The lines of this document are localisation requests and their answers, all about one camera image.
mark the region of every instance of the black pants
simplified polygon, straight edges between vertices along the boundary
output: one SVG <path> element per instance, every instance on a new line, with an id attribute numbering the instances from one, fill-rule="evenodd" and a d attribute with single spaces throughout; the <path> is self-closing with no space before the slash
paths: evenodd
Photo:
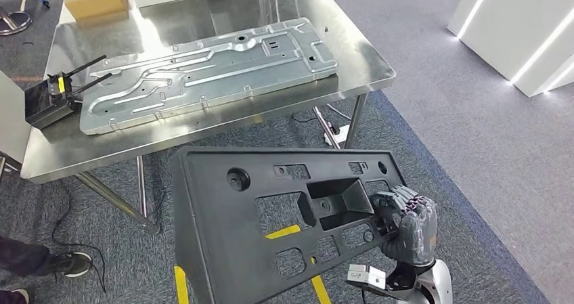
<path id="1" fill-rule="evenodd" d="M 39 244 L 27 244 L 0 236 L 0 269 L 17 276 L 41 276 L 50 257 L 50 250 Z M 25 304 L 16 293 L 0 290 L 0 304 Z"/>

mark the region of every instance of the person's leg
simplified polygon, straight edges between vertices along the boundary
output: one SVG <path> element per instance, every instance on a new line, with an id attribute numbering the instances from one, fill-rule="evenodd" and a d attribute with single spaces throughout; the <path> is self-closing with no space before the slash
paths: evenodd
<path id="1" fill-rule="evenodd" d="M 0 269 L 17 276 L 41 274 L 49 256 L 50 250 L 43 245 L 27 244 L 0 236 Z"/>
<path id="2" fill-rule="evenodd" d="M 43 245 L 27 244 L 0 236 L 0 269 L 17 276 L 63 273 L 66 277 L 78 277 L 88 272 L 90 267 L 91 257 L 85 253 L 51 255 L 50 250 Z"/>
<path id="3" fill-rule="evenodd" d="M 25 290 L 0 290 L 0 304 L 28 304 L 28 293 Z"/>

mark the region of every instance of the gray carpet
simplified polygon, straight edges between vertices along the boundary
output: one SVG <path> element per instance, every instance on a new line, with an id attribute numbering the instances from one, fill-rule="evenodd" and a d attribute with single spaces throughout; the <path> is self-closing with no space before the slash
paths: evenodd
<path id="1" fill-rule="evenodd" d="M 574 84 L 507 86 L 446 31 L 459 0 L 335 1 L 397 71 L 394 107 L 551 302 L 572 303 L 574 215 L 556 204 L 574 205 Z"/>
<path id="2" fill-rule="evenodd" d="M 59 14 L 56 0 L 52 0 L 52 5 L 52 10 L 44 13 L 40 13 L 41 8 L 37 5 L 31 5 L 31 9 L 37 10 L 35 23 L 20 35 L 1 40 L 2 54 L 14 55 L 1 59 L 0 70 L 8 76 L 42 75 L 51 33 L 58 19 L 55 14 Z M 359 27 L 364 24 L 356 14 L 351 14 L 351 18 L 358 20 Z M 373 31 L 365 34 L 371 38 Z M 33 47 L 33 52 L 22 52 L 22 43 L 29 39 L 34 39 L 35 44 L 27 44 L 26 47 Z M 386 45 L 380 45 L 381 41 L 373 43 L 386 55 Z M 30 84 L 27 81 L 17 83 L 21 87 Z M 351 104 L 349 100 L 337 106 L 350 113 Z M 329 110 L 323 112 L 336 124 L 345 123 Z M 311 113 L 303 112 L 297 116 L 307 118 Z M 451 268 L 456 303 L 548 302 L 380 92 L 371 94 L 357 138 L 357 148 L 393 151 L 407 183 L 438 202 L 440 235 L 437 256 Z M 316 122 L 301 124 L 289 118 L 230 131 L 193 144 L 325 147 Z M 149 236 L 136 228 L 127 217 L 73 178 L 64 180 L 73 194 L 72 210 L 57 237 L 67 242 L 89 243 L 103 250 L 108 294 L 100 290 L 94 273 L 77 280 L 60 278 L 57 282 L 52 277 L 14 278 L 1 274 L 1 288 L 26 287 L 33 290 L 36 303 L 173 303 L 173 205 L 171 180 L 166 167 L 174 151 L 176 149 L 146 156 L 150 207 L 156 207 L 166 192 L 163 206 L 154 214 L 162 225 L 162 233 L 158 236 Z M 93 173 L 129 202 L 137 204 L 135 161 L 118 163 Z M 66 208 L 66 199 L 58 182 L 36 186 L 20 180 L 17 175 L 6 175 L 0 185 L 0 234 L 27 242 L 45 243 L 54 251 L 65 250 L 53 244 L 49 235 L 54 222 Z M 377 249 L 352 262 L 382 269 L 391 267 L 391 262 Z M 96 264 L 101 265 L 99 259 L 96 259 Z M 341 265 L 324 273 L 323 281 L 333 303 L 360 303 L 359 291 L 343 282 L 346 268 L 346 265 Z M 373 296 L 368 296 L 367 300 L 368 303 L 387 303 Z M 318 303 L 318 300 L 307 282 L 270 302 Z"/>

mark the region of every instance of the black wire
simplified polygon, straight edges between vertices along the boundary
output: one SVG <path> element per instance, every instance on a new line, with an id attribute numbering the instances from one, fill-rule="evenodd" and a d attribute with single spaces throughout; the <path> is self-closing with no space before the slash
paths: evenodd
<path id="1" fill-rule="evenodd" d="M 163 205 L 163 200 L 165 199 L 165 196 L 167 195 L 167 191 L 165 191 L 163 188 L 161 190 L 162 192 L 162 198 L 160 199 L 159 203 L 156 205 L 156 207 L 154 208 L 153 211 L 150 211 L 148 213 L 148 217 L 153 216 L 155 213 L 157 213 L 157 211 L 159 211 L 161 209 L 161 206 Z"/>
<path id="2" fill-rule="evenodd" d="M 308 123 L 309 121 L 317 120 L 317 117 L 306 119 L 306 120 L 299 120 L 299 119 L 295 118 L 295 114 L 291 114 L 291 119 L 295 120 L 298 123 Z"/>
<path id="3" fill-rule="evenodd" d="M 100 259 L 102 260 L 102 274 L 100 275 L 100 271 L 97 269 L 97 267 L 93 264 L 92 261 L 90 261 L 90 266 L 94 268 L 95 273 L 97 274 L 97 281 L 100 283 L 100 286 L 101 286 L 102 290 L 104 291 L 104 293 L 106 293 L 106 260 L 104 259 L 104 255 L 102 254 L 102 251 L 98 247 L 88 245 L 88 244 L 66 243 L 66 242 L 56 240 L 56 237 L 55 237 L 56 230 L 58 230 L 59 226 L 66 219 L 66 217 L 70 213 L 70 209 L 72 208 L 72 194 L 70 193 L 70 190 L 68 190 L 68 188 L 66 187 L 66 185 L 64 184 L 64 182 L 62 180 L 58 180 L 58 181 L 60 182 L 62 189 L 64 189 L 64 192 L 68 196 L 68 208 L 66 209 L 64 214 L 60 217 L 60 219 L 56 221 L 56 224 L 54 225 L 54 229 L 52 230 L 52 235 L 51 235 L 52 242 L 54 242 L 60 246 L 84 246 L 85 248 L 90 248 L 92 250 L 97 251 L 97 253 L 100 255 Z"/>

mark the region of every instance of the stainless steel table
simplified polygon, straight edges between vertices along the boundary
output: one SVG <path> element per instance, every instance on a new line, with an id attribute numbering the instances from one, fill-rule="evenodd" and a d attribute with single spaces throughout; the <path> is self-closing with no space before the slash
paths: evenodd
<path id="1" fill-rule="evenodd" d="M 103 54 L 113 57 L 153 51 L 299 17 L 310 19 L 334 54 L 339 63 L 336 76 L 105 135 L 84 135 L 79 116 L 70 116 L 43 131 L 32 129 L 21 176 L 43 183 L 75 175 L 136 222 L 157 232 L 145 215 L 87 171 L 359 96 L 349 129 L 349 147 L 366 94 L 390 86 L 395 72 L 333 0 L 183 0 L 131 11 L 129 19 L 106 25 L 81 28 L 75 23 L 61 24 L 56 28 L 46 73 L 71 70 Z M 74 83 L 82 85 L 85 77 L 77 77 Z M 325 129 L 325 121 L 317 108 L 314 110 Z"/>

